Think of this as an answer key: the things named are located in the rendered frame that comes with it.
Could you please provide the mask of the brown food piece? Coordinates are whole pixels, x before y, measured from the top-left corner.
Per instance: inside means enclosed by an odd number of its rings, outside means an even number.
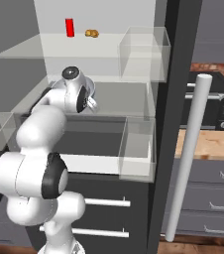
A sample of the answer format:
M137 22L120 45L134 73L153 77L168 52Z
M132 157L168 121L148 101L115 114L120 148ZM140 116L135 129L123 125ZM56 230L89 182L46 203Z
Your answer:
M98 38L99 32L97 30L86 30L85 31L86 37Z

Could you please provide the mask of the grey cupboard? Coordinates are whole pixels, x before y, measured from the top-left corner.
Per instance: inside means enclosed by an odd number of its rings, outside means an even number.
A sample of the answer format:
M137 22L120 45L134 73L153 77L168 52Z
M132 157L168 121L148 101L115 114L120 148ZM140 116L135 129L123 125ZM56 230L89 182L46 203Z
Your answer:
M12 222L6 212L7 198L0 201L0 244L31 247L26 228Z

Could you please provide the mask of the clear glass fridge shelf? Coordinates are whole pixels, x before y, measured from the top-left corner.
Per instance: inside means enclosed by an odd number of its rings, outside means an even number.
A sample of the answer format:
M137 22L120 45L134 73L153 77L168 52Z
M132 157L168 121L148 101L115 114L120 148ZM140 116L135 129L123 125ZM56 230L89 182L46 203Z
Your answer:
M150 46L153 36L100 34L97 38L76 34L38 34L2 53L0 59L117 58L123 47Z

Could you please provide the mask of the red can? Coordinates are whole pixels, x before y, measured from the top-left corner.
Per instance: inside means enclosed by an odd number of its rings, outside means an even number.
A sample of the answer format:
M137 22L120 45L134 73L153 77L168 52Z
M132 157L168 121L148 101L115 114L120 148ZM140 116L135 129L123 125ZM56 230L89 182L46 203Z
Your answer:
M72 19L65 20L66 35L70 38L74 36L74 24Z

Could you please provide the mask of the white fridge drawer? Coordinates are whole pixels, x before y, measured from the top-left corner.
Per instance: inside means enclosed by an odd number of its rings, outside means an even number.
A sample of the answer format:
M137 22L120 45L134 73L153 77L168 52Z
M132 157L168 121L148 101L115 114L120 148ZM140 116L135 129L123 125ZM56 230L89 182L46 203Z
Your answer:
M55 151L71 172L119 175L118 154L127 118L68 116Z

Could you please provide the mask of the dark fridge door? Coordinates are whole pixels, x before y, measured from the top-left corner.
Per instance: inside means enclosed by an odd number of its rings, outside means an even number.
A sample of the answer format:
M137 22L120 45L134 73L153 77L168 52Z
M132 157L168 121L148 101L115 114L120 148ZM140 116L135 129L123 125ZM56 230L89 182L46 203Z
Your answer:
M164 0L165 27L170 41L168 78L158 86L156 112L157 167L155 182L149 184L152 207L145 254L157 254L174 152L179 131L188 74L202 0Z

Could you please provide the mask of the open fridge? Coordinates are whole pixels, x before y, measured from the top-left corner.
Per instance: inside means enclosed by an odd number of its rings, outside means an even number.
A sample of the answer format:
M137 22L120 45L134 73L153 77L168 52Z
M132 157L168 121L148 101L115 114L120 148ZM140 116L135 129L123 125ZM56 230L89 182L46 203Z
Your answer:
M72 19L74 36L86 30L126 34L130 27L162 27L157 21L159 0L0 0L0 53L38 34L65 34ZM156 120L160 82L129 81L120 76L117 58L0 59L0 112L14 115L16 129L1 152L20 150L16 135L35 104L61 80L68 66L78 67L94 84L98 110L90 117L153 117ZM85 204L72 228L130 232L129 238L76 235L85 254L145 254L147 251L149 184L121 180L119 175L77 173L67 165L67 191L84 198L129 200L130 207ZM5 195L0 193L0 201ZM37 253L47 242L41 225L24 226Z

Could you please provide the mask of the grey cupboard drawer front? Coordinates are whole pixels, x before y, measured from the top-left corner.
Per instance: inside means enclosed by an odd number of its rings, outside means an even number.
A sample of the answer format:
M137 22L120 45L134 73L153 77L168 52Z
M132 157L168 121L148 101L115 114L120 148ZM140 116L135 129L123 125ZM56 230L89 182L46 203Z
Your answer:
M188 181L195 184L224 184L220 171L224 173L224 161L194 160Z
M204 225L210 229L224 229L224 213L182 211L176 234L224 237L224 234L206 233L203 229Z
M214 205L224 206L224 186L222 185L187 185L182 203L182 210L220 211L210 208Z

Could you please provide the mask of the black oven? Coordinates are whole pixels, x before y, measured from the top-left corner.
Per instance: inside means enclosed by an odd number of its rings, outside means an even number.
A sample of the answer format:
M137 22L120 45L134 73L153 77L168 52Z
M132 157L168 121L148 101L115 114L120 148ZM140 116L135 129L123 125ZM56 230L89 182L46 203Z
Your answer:
M207 98L201 129L224 131L224 75L219 71L208 71L207 74L212 76L212 83ZM191 71L188 76L188 83L180 121L181 129L185 129L187 126L192 95L198 75L199 71Z

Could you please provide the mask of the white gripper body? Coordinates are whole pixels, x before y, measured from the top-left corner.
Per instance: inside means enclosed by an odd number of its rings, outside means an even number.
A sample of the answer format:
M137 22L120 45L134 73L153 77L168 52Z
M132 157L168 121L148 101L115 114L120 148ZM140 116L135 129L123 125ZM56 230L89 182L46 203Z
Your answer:
M92 98L91 96L88 97L87 99L87 107L92 111L92 112L96 112L98 110L98 104L95 101L94 98Z

